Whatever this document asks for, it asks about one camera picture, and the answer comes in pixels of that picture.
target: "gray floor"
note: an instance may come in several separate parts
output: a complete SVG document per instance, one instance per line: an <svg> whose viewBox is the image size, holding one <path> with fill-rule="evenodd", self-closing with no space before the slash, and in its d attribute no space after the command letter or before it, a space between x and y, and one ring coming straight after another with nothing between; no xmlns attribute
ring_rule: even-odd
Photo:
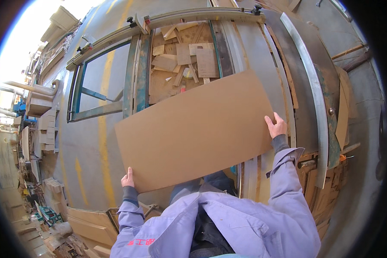
<svg viewBox="0 0 387 258"><path fill-rule="evenodd" d="M60 152L45 156L41 167L44 173L53 175L65 183L69 201L76 208L103 210L113 204L119 205L122 198L120 179L124 175L124 167L113 129L114 124L121 119L121 114L69 124L65 120L72 73L67 73L64 64L73 56L79 43L80 46L84 45L84 40L80 39L81 35L87 33L98 39L117 29L122 17L133 16L136 12L141 12L141 16L144 16L176 9L206 6L205 0L173 0L172 3L167 1L166 4L164 1L124 0L116 2L113 9L106 14L111 2L111 0L106 1L99 8L93 8L88 13L65 58L52 70L45 83L48 85L55 78L62 81L62 89L59 90L54 101L54 105L60 109L56 122L59 126L56 141ZM358 45L359 37L352 25L342 17L338 10L329 1L323 1L320 8L315 6L316 2L317 0L301 1L297 14L304 22L310 21L319 28L320 36L330 55ZM251 0L239 3L244 7L253 6L253 4ZM115 52L107 89L109 98L114 98L123 85L123 75L126 69L125 50L126 46ZM349 54L345 58L357 56L362 51L364 50ZM109 72L106 71L106 67L109 67L106 60L105 55L89 66L85 76L88 88L100 92L103 75ZM342 66L350 60L335 63ZM378 149L378 121L382 101L376 75L370 63L366 63L350 72L349 76L359 111L359 117L349 121L350 142L361 142L361 147L353 153L356 157L350 161L348 184L342 190L341 198L335 207L319 257L344 256L347 248L354 241L354 236L361 230L367 219L368 214L361 212L361 209L371 209L380 184L375 177L375 167ZM86 96L82 98L82 110L98 105L98 101L93 98ZM80 174L77 173L76 159L81 168ZM170 190L171 188L167 188L147 193L141 195L140 200L147 204L158 202L166 206ZM350 232L346 229L346 223L349 221L352 222Z"/></svg>

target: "wooden panel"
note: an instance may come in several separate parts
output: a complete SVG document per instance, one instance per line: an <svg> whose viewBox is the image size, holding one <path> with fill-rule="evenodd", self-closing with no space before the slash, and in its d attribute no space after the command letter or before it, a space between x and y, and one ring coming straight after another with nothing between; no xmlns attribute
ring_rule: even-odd
<svg viewBox="0 0 387 258"><path fill-rule="evenodd" d="M188 43L177 44L176 55L178 58L178 65L188 65L191 63Z"/></svg>
<svg viewBox="0 0 387 258"><path fill-rule="evenodd" d="M196 49L198 48L205 48L205 49L215 49L214 43L196 43L196 44L189 44L189 54L191 56L196 55Z"/></svg>
<svg viewBox="0 0 387 258"><path fill-rule="evenodd" d="M165 70L172 71L173 69L175 69L177 61L165 58L163 56L156 56L155 59L152 61L152 65L164 68Z"/></svg>
<svg viewBox="0 0 387 258"><path fill-rule="evenodd" d="M264 115L273 117L268 97L247 70L142 110L115 124L115 131L124 167L133 168L143 193L267 152L272 147Z"/></svg>
<svg viewBox="0 0 387 258"><path fill-rule="evenodd" d="M196 49L198 77L219 78L218 62L213 49Z"/></svg>

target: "jacket sleeve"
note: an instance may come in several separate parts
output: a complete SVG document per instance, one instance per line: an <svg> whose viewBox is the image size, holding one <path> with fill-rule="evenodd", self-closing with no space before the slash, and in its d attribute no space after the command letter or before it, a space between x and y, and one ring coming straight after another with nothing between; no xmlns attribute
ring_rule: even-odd
<svg viewBox="0 0 387 258"><path fill-rule="evenodd" d="M283 148L276 153L272 170L267 172L267 178L270 178L268 204L294 219L318 252L320 239L295 169L303 152L304 148Z"/></svg>
<svg viewBox="0 0 387 258"><path fill-rule="evenodd" d="M137 200L138 192L134 187L123 187L123 203L119 208L119 233L123 229L139 227L144 223L144 213Z"/></svg>

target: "workbench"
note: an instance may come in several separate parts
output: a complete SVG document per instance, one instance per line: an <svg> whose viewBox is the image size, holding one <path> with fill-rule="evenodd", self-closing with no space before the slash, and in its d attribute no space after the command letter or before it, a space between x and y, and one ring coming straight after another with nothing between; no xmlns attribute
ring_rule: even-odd
<svg viewBox="0 0 387 258"><path fill-rule="evenodd" d="M178 94L181 85L173 86L176 73L153 70L152 49L157 38L162 37L160 28L204 21L206 26L198 43L214 44L220 77L247 69L256 71L273 110L287 122L289 145L304 147L305 157L315 160L316 186L322 189L327 170L340 163L340 146L335 137L340 80L330 55L313 26L285 13L260 9L259 14L259 8L239 4L240 8L193 8L148 18L135 14L128 26L94 42L90 50L67 63L66 69L73 71L67 122L118 112L127 118ZM196 29L180 31L177 41L167 43L191 43ZM109 104L79 111L81 94L109 101L83 85L87 64L129 44L123 91ZM204 84L201 78L197 83L192 79L182 80L186 90ZM273 157L271 150L238 164L240 197L267 203L269 180L264 173L271 169Z"/></svg>

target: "jeans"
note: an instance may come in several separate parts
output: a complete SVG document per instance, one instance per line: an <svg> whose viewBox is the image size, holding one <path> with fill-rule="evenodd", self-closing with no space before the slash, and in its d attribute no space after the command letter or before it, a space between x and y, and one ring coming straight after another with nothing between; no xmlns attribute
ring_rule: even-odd
<svg viewBox="0 0 387 258"><path fill-rule="evenodd" d="M218 188L221 191L227 191L227 193L231 195L236 195L237 190L235 189L234 181L231 178L228 178L227 175L222 171L217 171L215 173L212 173L210 175L206 175L203 177L203 181L210 184L211 186ZM184 188L188 189L190 192L197 192L201 185L199 184L201 182L200 178L177 184L171 194L170 194L170 201L175 197L177 193L179 193Z"/></svg>

